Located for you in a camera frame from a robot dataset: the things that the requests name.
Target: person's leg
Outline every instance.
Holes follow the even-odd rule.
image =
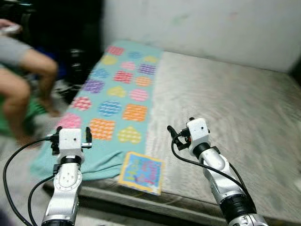
[[[30,99],[30,87],[25,80],[10,70],[0,67],[0,95],[4,96],[3,114],[12,133],[20,144],[31,142],[23,128],[27,105]]]
[[[40,76],[40,103],[51,116],[59,116],[59,112],[54,109],[51,100],[51,90],[54,86],[58,69],[56,62],[36,50],[28,49],[21,59],[20,66]]]

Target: mattress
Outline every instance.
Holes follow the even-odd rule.
[[[226,225],[200,167],[171,152],[166,129],[205,118],[216,145],[239,171],[271,225],[301,225],[301,89],[284,73],[164,52],[157,71],[145,154],[165,162],[162,195],[85,181],[81,196],[207,225]],[[187,150],[180,155],[196,160]]]

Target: person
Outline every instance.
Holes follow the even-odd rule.
[[[0,30],[17,25],[0,19]],[[53,116],[59,116],[51,99],[51,90],[57,76],[57,63],[30,46],[0,33],[0,95],[4,97],[3,114],[9,127],[20,144],[32,140],[23,128],[27,106],[30,100],[30,86],[25,79],[8,69],[19,67],[39,76],[39,103]]]

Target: knee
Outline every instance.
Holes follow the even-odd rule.
[[[58,72],[57,63],[51,58],[45,58],[44,63],[40,65],[41,76],[56,77]]]
[[[30,99],[30,86],[27,82],[20,82],[16,84],[17,89],[11,96],[8,96],[7,100],[12,105],[27,105]]]

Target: hand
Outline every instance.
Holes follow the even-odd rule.
[[[1,32],[2,29],[6,28],[6,27],[8,28],[8,27],[11,27],[11,26],[15,26],[16,30]],[[9,20],[6,20],[6,19],[0,19],[0,34],[4,34],[4,35],[8,35],[8,36],[13,36],[15,34],[20,33],[21,31],[22,31],[22,26],[14,23],[14,22],[11,22]]]
[[[16,24],[9,20],[0,19],[0,29],[2,29],[3,27],[9,27],[9,26],[14,26],[14,25],[16,25]]]

